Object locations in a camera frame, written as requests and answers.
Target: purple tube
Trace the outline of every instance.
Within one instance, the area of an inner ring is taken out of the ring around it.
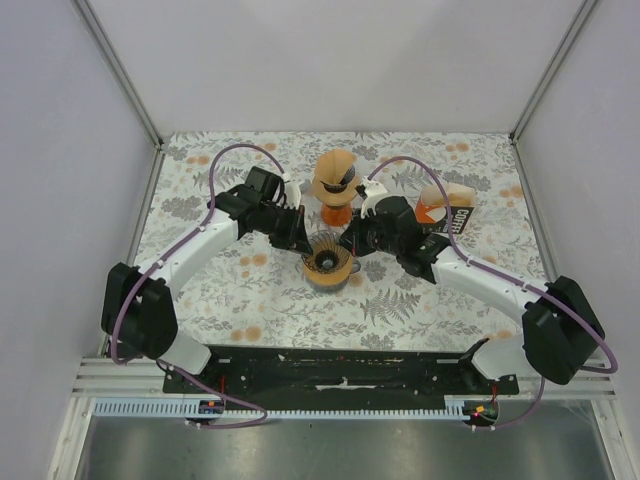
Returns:
[[[518,287],[523,287],[526,290],[529,290],[530,292],[533,292],[536,295],[539,295],[540,297],[544,298],[548,302],[551,302],[553,305],[555,305],[560,310],[562,310],[564,313],[566,313],[569,317],[571,317],[571,319],[573,319],[575,322],[577,322],[578,325],[580,325],[589,334],[589,336],[594,339],[594,341],[598,344],[598,346],[600,348],[602,348],[602,350],[604,351],[605,355],[609,359],[609,363],[610,363],[610,366],[606,367],[606,368],[582,367],[581,370],[584,370],[584,371],[587,371],[587,372],[605,373],[605,374],[606,373],[615,373],[615,372],[618,371],[618,360],[616,359],[616,357],[613,354],[613,351],[611,350],[609,345],[607,345],[607,343],[604,341],[604,339],[602,337],[600,337],[600,335],[598,335],[598,333],[593,328],[591,328],[591,326],[580,315],[578,315],[576,312],[571,310],[568,306],[566,306],[564,303],[562,303],[557,298],[549,295],[547,292],[544,292],[544,291],[540,290],[539,288],[536,288],[536,287],[534,287],[532,285],[528,285],[527,283],[523,282],[519,278],[511,276],[511,275],[506,274],[506,273],[503,273],[503,272],[501,272],[499,270],[496,270],[495,268],[492,268],[489,265],[485,265],[483,263],[477,262],[476,260],[469,259],[469,257],[460,249],[460,247],[459,247],[458,243],[456,242],[456,239],[455,239],[455,237],[453,235],[453,224],[452,224],[453,215],[451,214],[451,203],[449,202],[449,197],[447,196],[447,192],[444,189],[444,186],[442,185],[440,180],[438,179],[438,176],[427,165],[425,165],[423,162],[421,162],[420,160],[417,160],[417,159],[415,159],[413,157],[407,157],[407,156],[401,155],[401,156],[398,156],[398,157],[391,158],[391,159],[381,163],[380,165],[378,165],[378,167],[376,167],[373,170],[373,172],[371,172],[371,174],[369,175],[369,177],[368,177],[369,180],[372,180],[373,177],[380,170],[382,170],[384,167],[386,167],[390,163],[393,163],[393,162],[395,162],[397,160],[407,160],[409,162],[413,162],[413,163],[419,165],[420,167],[422,167],[427,172],[427,174],[431,177],[433,182],[436,184],[436,186],[438,187],[438,190],[440,190],[440,193],[442,194],[442,198],[444,199],[444,202],[445,202],[445,207],[447,209],[447,234],[449,236],[449,241],[451,243],[451,247],[453,248],[453,250],[458,254],[458,256],[462,260],[464,260],[465,262],[468,262],[470,265],[473,265],[474,267],[479,268],[480,270],[484,270],[485,272],[488,272],[488,273],[490,273],[492,275],[495,275],[496,277],[499,277],[499,278],[502,278],[503,280],[511,282],[514,285],[517,285]],[[494,426],[494,427],[476,427],[476,429],[477,430],[487,430],[487,431],[500,430],[500,429],[503,429],[503,428],[507,428],[507,427],[516,425],[520,421],[522,421],[525,418],[529,417],[540,406],[540,402],[542,400],[542,395],[544,393],[544,386],[545,386],[545,379],[541,378],[540,379],[540,390],[538,391],[538,394],[536,395],[536,398],[534,399],[534,401],[531,404],[531,406],[529,407],[529,409],[525,413],[520,415],[519,417],[517,417],[517,418],[515,418],[513,420],[510,420],[508,422],[502,423],[500,425]]]
[[[278,168],[278,170],[280,170],[280,173],[284,173],[284,168],[282,168],[282,165],[280,164],[280,162],[278,162],[276,160],[276,158],[273,155],[271,155],[271,153],[267,152],[264,148],[258,147],[257,145],[252,145],[250,143],[237,143],[237,144],[230,145],[230,146],[220,150],[218,152],[218,154],[214,157],[213,162],[211,162],[211,168],[209,169],[209,192],[211,194],[211,206],[209,208],[209,212],[207,213],[207,216],[198,225],[198,227],[194,228],[182,240],[177,242],[169,250],[167,250],[165,253],[163,253],[160,256],[159,261],[166,262],[171,257],[171,255],[173,255],[178,250],[180,250],[193,237],[195,237],[196,235],[198,235],[198,233],[200,233],[199,227],[205,226],[211,221],[211,219],[213,218],[213,214],[215,213],[215,209],[216,209],[216,194],[215,194],[215,188],[214,188],[215,168],[216,168],[216,166],[218,165],[218,162],[220,161],[220,159],[222,158],[222,156],[225,153],[229,152],[230,150],[235,150],[236,148],[251,148],[253,150],[259,151],[260,153],[266,155],[269,158],[269,160],[271,160],[275,164],[275,166]],[[109,351],[109,353],[111,355],[111,359],[113,360],[114,363],[116,363],[118,365],[125,365],[127,362],[132,360],[131,358],[126,358],[126,359],[118,358],[118,347],[117,347],[117,345],[118,345],[118,337],[120,336],[120,329],[122,328],[122,322],[124,321],[125,314],[126,314],[127,310],[129,309],[129,306],[131,305],[131,302],[133,302],[134,298],[136,297],[136,294],[138,293],[140,288],[142,288],[142,285],[144,284],[144,282],[159,268],[160,268],[160,265],[158,264],[158,262],[154,262],[154,264],[151,265],[151,267],[149,267],[149,269],[142,274],[140,279],[134,284],[134,286],[131,289],[131,291],[129,292],[129,294],[125,297],[125,300],[124,300],[124,302],[122,304],[122,307],[120,308],[120,311],[118,312],[118,316],[116,317],[116,322],[115,322],[115,324],[113,326],[113,332],[112,332],[112,335],[111,335],[111,348],[110,348],[110,351]],[[225,429],[229,429],[229,428],[249,427],[251,425],[257,425],[258,423],[261,423],[264,420],[266,420],[267,411],[265,409],[263,409],[262,407],[259,407],[257,405],[252,404],[252,403],[244,402],[242,400],[239,400],[239,399],[236,399],[236,398],[233,398],[233,397],[229,397],[228,395],[224,395],[224,394],[221,394],[219,392],[216,392],[215,390],[213,390],[213,389],[207,387],[206,385],[204,385],[202,382],[196,380],[192,375],[190,375],[189,373],[185,372],[184,370],[179,369],[179,368],[176,368],[176,370],[181,375],[183,375],[185,378],[189,379],[189,381],[191,381],[192,383],[194,383],[198,387],[202,388],[203,390],[208,391],[209,393],[213,393],[214,395],[218,395],[220,398],[223,398],[223,399],[225,399],[225,400],[227,400],[229,402],[233,402],[233,403],[236,403],[238,405],[242,405],[242,406],[245,406],[247,408],[251,408],[253,410],[258,410],[260,412],[263,412],[263,414],[264,414],[262,417],[260,417],[258,419],[255,419],[255,420],[251,420],[249,422],[241,422],[241,423],[234,423],[234,424],[229,424],[229,425],[219,425],[219,426],[211,425],[211,426],[207,426],[206,428],[217,428],[217,429],[225,428]]]

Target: gray leaf pattern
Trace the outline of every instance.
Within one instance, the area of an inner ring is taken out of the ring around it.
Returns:
[[[370,281],[377,282],[385,277],[387,267],[382,265],[378,260],[371,260],[365,264],[364,271]]]
[[[387,288],[386,293],[379,290],[373,299],[367,298],[364,303],[360,303],[360,308],[364,311],[364,318],[371,317],[374,325],[376,318],[391,325],[391,320],[404,323],[405,319],[409,318],[409,312],[415,312],[414,308],[419,302],[420,295],[398,290],[391,293],[391,289]]]
[[[303,182],[305,225],[325,230],[310,180],[315,160],[333,149],[357,155],[364,176],[386,158],[414,156],[446,181],[477,189],[478,206],[460,242],[479,257],[517,273],[542,277],[527,208],[505,135],[392,132],[250,132],[175,134],[140,242],[137,262],[158,253],[206,211],[211,159],[227,145],[248,142],[271,151]],[[216,171],[216,192],[243,181],[252,166],[272,170],[264,155],[236,150]],[[408,162],[378,175],[393,194],[415,202],[430,179]],[[358,207],[361,200],[354,200]],[[383,253],[362,259],[362,271],[340,292],[318,293],[305,281],[300,258],[271,248],[254,233],[220,252],[185,285],[175,301],[180,328],[209,344],[375,350],[465,350],[485,335],[509,335],[515,324],[457,291],[406,274]]]

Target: orange object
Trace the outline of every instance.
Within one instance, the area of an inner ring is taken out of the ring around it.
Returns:
[[[330,207],[323,204],[320,210],[322,220],[330,227],[342,227],[351,221],[351,204],[341,207]]]
[[[447,209],[441,205],[424,205],[418,200],[416,205],[416,220],[420,223],[437,223],[447,214]]]

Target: beige object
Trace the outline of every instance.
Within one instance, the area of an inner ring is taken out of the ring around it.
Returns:
[[[447,192],[452,207],[476,206],[476,191],[473,188],[446,182],[443,182],[442,186]],[[420,193],[420,202],[425,206],[443,206],[444,198],[437,185],[427,185]]]
[[[324,184],[330,187],[340,187],[340,181],[355,161],[356,156],[353,153],[340,148],[320,155],[311,182],[311,188],[316,198],[330,207],[341,207],[351,202],[357,195],[355,188],[360,183],[357,176],[353,177],[342,192],[329,192]]]

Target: metal frame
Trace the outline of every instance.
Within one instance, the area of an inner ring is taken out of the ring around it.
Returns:
[[[149,179],[147,180],[147,186],[145,187],[144,196],[142,197],[142,204],[140,205],[140,211],[138,212],[138,218],[133,230],[133,238],[131,239],[129,251],[127,252],[125,260],[128,264],[132,264],[136,259],[138,246],[140,245],[142,233],[144,232],[144,227],[147,223],[147,216],[149,214],[149,209],[151,208],[153,195],[156,191],[156,185],[158,185],[158,179],[160,178],[160,172],[162,171],[164,159],[164,150],[162,149],[162,147],[156,146],[156,151],[153,156],[153,162],[151,163],[151,169],[149,171]],[[98,347],[98,351],[96,352],[96,354],[99,356],[104,355],[107,349],[107,342],[109,341],[109,336],[106,333],[102,333],[101,338],[102,341],[100,342],[100,346]]]
[[[142,103],[140,95],[133,86],[129,74],[116,54],[113,44],[109,40],[109,37],[100,23],[91,3],[89,0],[71,0],[71,3],[80,17],[84,20],[84,23],[89,29],[89,33],[93,37],[102,57],[107,62],[109,69],[115,76],[116,81],[118,82],[118,85],[120,85],[120,88],[129,101],[129,104],[138,115],[142,126],[147,132],[147,136],[157,148],[160,148],[162,146],[162,137],[153,123],[153,120],[151,120],[144,103]]]
[[[601,366],[598,361],[589,365]],[[133,360],[126,366],[118,366],[108,358],[82,360],[73,386],[60,438],[51,463],[48,480],[73,479],[80,465],[82,449],[89,434],[89,423],[96,400],[128,399],[138,404],[157,400],[182,401],[192,398],[215,398],[213,395],[182,395],[162,393],[164,372],[152,360]],[[501,401],[531,401],[539,388],[539,378],[521,378],[518,395],[501,397]],[[597,426],[603,439],[606,455],[616,478],[640,479],[632,458],[626,436],[620,429],[620,408],[611,378],[588,372],[580,372],[567,386],[547,384],[545,401],[562,402],[590,400],[597,418]],[[487,400],[484,396],[446,396],[449,403],[463,400]]]
[[[107,61],[109,68],[115,75],[125,96],[136,111],[147,135],[156,145],[156,154],[150,171],[149,181],[146,186],[135,232],[127,254],[127,261],[133,262],[164,160],[164,152],[162,151],[163,141],[122,62],[118,58],[113,45],[109,41],[95,11],[91,7],[90,1],[71,1],[85,21],[101,54]],[[520,175],[525,200],[532,219],[533,231],[540,248],[545,273],[549,278],[557,278],[557,263],[546,233],[547,229],[545,228],[543,218],[536,207],[536,201],[528,182],[526,169],[523,166],[518,152],[518,141],[598,3],[599,0],[583,0],[552,59],[545,68],[534,92],[529,98],[513,132],[510,134],[514,148],[516,168]],[[106,336],[105,342],[98,352],[99,355],[104,352],[105,344]],[[599,364],[598,360],[594,360],[592,363]],[[50,480],[66,480],[75,477],[81,459],[82,448],[89,433],[89,423],[96,399],[106,397],[183,399],[183,395],[167,395],[162,393],[163,375],[163,372],[157,368],[155,362],[150,360],[134,360],[127,366],[121,367],[114,365],[106,358],[83,359],[73,386],[70,403],[47,478]],[[519,382],[521,393],[507,397],[505,400],[533,399],[538,391],[539,379],[522,378],[519,379]],[[446,399],[481,400],[483,397],[456,396],[446,397]],[[606,455],[609,458],[616,478],[624,480],[640,479],[638,466],[634,458],[629,454],[635,450],[631,448],[631,437],[626,432],[626,424],[622,420],[622,410],[609,377],[592,376],[585,372],[580,372],[566,387],[548,383],[545,391],[545,400],[591,400]]]
[[[520,137],[522,137],[522,133],[529,124],[529,120],[531,120],[531,117],[542,101],[544,94],[547,92],[549,85],[551,85],[551,82],[564,64],[569,52],[575,45],[576,40],[580,36],[580,33],[587,21],[591,18],[591,14],[594,12],[598,3],[600,3],[600,0],[583,0],[580,7],[578,7],[578,11],[569,24],[569,28],[567,28],[562,40],[560,40],[560,44],[556,48],[556,51],[542,74],[542,77],[540,77],[538,84],[534,88],[531,97],[529,97],[529,101],[524,107],[520,118],[516,122],[516,126],[511,133],[511,139],[515,144],[517,144]]]

